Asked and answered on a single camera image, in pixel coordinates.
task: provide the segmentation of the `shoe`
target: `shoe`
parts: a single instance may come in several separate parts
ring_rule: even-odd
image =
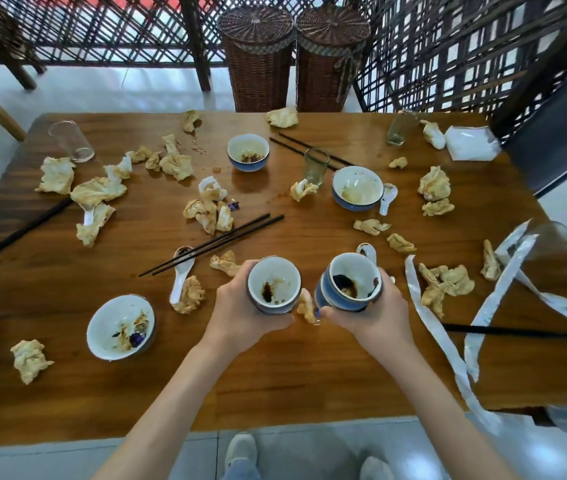
[[[388,463],[369,456],[359,471],[359,480],[394,480],[395,476]]]
[[[228,451],[226,451],[226,471],[236,460],[248,460],[256,466],[256,442],[255,438],[246,431],[235,435],[230,440]]]

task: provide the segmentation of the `left hand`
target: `left hand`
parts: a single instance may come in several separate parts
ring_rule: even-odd
[[[217,289],[217,299],[202,342],[223,347],[234,356],[255,345],[266,333],[293,323],[292,314],[267,315],[247,295],[247,275],[257,260],[245,261],[230,283]]]

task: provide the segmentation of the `hand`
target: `hand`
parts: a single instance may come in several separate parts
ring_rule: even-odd
[[[247,275],[256,260],[245,261],[230,283],[217,289],[208,327],[202,342],[212,342],[215,348],[237,356],[255,345],[266,333],[281,330],[293,323],[291,314],[267,315],[260,312],[247,295]]]
[[[350,330],[357,342],[373,357],[400,355],[417,350],[408,321],[408,304],[390,276],[379,268],[384,288],[376,302],[363,312],[344,312],[323,306],[321,314],[331,322]]]

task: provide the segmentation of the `chopstick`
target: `chopstick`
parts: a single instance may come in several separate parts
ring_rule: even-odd
[[[65,197],[63,200],[60,200],[59,202],[57,202],[57,204],[55,206],[51,207],[50,209],[48,209],[44,213],[42,213],[39,217],[28,222],[28,224],[21,227],[21,229],[14,231],[12,234],[7,236],[5,239],[0,241],[0,251],[7,248],[13,242],[21,239],[25,234],[30,232],[35,227],[39,227],[41,224],[46,222],[49,218],[58,214],[60,211],[65,209],[67,206],[69,206],[71,203],[72,203],[72,199],[70,197]]]
[[[283,136],[286,139],[289,139],[290,141],[294,141],[295,143],[298,144],[303,144],[306,148],[313,148],[310,144],[308,143],[304,143],[303,141],[301,141],[300,139],[295,139],[292,136],[288,136],[287,134],[283,134],[282,132],[279,131],[279,136]],[[336,160],[340,163],[343,163],[344,165],[347,166],[355,166],[354,163],[349,162],[348,160],[344,160],[343,158],[340,158],[336,155],[333,155],[332,153],[328,153],[328,155],[330,155],[330,159],[331,160]]]
[[[185,262],[185,261],[188,261],[188,260],[190,260],[190,259],[193,259],[193,258],[196,258],[196,257],[198,257],[198,256],[201,256],[202,254],[209,253],[210,251],[214,251],[214,250],[217,249],[217,248],[221,248],[222,246],[225,246],[226,244],[228,244],[228,243],[230,243],[230,242],[232,242],[232,241],[235,241],[235,240],[239,239],[240,237],[244,237],[245,235],[250,234],[250,233],[252,233],[252,232],[255,232],[256,230],[259,230],[259,229],[261,229],[261,228],[263,228],[263,227],[266,227],[266,226],[269,226],[269,225],[271,225],[271,224],[274,224],[275,222],[280,221],[280,220],[283,219],[283,218],[284,218],[284,215],[281,214],[280,216],[277,216],[277,217],[274,217],[274,218],[272,218],[272,219],[269,219],[269,220],[267,220],[266,222],[262,222],[262,223],[259,224],[258,226],[253,227],[252,229],[247,229],[247,230],[245,230],[244,232],[240,232],[240,233],[233,234],[233,235],[231,235],[228,239],[226,239],[225,241],[219,242],[218,244],[216,244],[216,245],[213,246],[212,248],[203,249],[203,250],[201,250],[201,251],[199,251],[199,252],[196,252],[196,253],[192,253],[192,251],[191,251],[191,253],[189,253],[189,254],[187,254],[187,255],[185,255],[185,256],[184,256],[184,255],[181,255],[181,256],[178,257],[178,260],[177,260],[176,262],[170,263],[170,264],[169,264],[167,267],[165,267],[164,269],[160,269],[159,271],[155,271],[154,273],[152,273],[152,276],[157,276],[159,273],[163,273],[164,271],[167,271],[168,269],[171,269],[171,268],[173,268],[173,267],[175,267],[175,266],[178,266],[179,264],[181,264],[181,263],[183,263],[183,262]]]
[[[283,141],[279,141],[278,139],[273,138],[272,136],[270,137],[270,141],[275,142],[276,144],[280,144],[281,146],[283,146],[284,148],[288,148],[291,152],[295,152],[298,153],[301,156],[304,156],[304,152],[300,152],[299,150],[297,150],[297,148],[293,148],[292,146],[290,146],[289,144],[285,144]],[[337,171],[339,170],[339,168],[337,168],[334,165],[331,165],[330,163],[328,164],[328,168],[330,168],[332,171]]]
[[[186,257],[186,256],[190,256],[190,255],[191,255],[192,253],[194,253],[195,251],[198,251],[198,250],[200,250],[201,248],[205,248],[206,246],[209,246],[210,244],[213,244],[214,242],[217,242],[217,241],[219,241],[220,239],[224,239],[225,237],[228,237],[230,234],[236,233],[238,230],[242,230],[243,228],[246,228],[246,227],[248,227],[248,226],[251,226],[251,225],[253,225],[255,222],[262,221],[263,219],[266,219],[266,218],[268,218],[268,217],[270,217],[270,213],[269,213],[269,212],[268,212],[267,214],[264,214],[263,216],[257,217],[256,219],[252,219],[250,222],[247,222],[247,223],[245,223],[245,224],[243,224],[243,225],[240,225],[239,227],[235,227],[234,229],[232,229],[232,230],[230,230],[230,231],[228,231],[228,232],[225,232],[225,233],[223,233],[223,234],[221,234],[221,235],[215,237],[214,239],[211,239],[210,241],[206,241],[206,242],[204,242],[203,244],[200,244],[199,246],[197,246],[196,248],[191,249],[191,250],[188,251],[187,253],[184,253],[184,254],[181,254],[181,255],[179,255],[179,256],[176,256],[176,257],[174,257],[174,258],[172,258],[172,259],[169,259],[169,260],[166,261],[166,262],[163,262],[163,263],[161,263],[161,264],[159,264],[159,265],[157,265],[157,266],[155,266],[155,267],[153,267],[153,268],[150,268],[148,271],[144,271],[143,273],[141,273],[141,274],[138,276],[138,278],[140,278],[140,277],[142,277],[142,276],[145,276],[146,274],[151,273],[152,271],[156,271],[156,270],[159,269],[160,267],[167,266],[168,264],[171,264],[172,262],[175,262],[175,261],[177,261],[177,260],[179,260],[179,259],[181,259],[181,258],[184,258],[184,257]]]
[[[567,333],[555,331],[532,330],[529,328],[509,328],[500,326],[457,325],[456,323],[442,323],[447,331],[463,333],[482,333],[484,335],[510,335],[512,337],[529,337],[535,339],[567,339]]]

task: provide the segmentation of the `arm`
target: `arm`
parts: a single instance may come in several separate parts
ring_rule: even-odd
[[[428,438],[452,478],[516,479],[419,353],[408,322],[408,304],[380,268],[384,291],[377,303],[359,314],[325,306],[321,313],[350,330],[368,353],[394,377],[415,408]]]
[[[197,411],[223,371],[264,334],[293,322],[290,314],[259,312],[248,299],[246,278],[255,263],[246,261],[237,276],[217,290],[203,338],[93,480],[167,479]]]

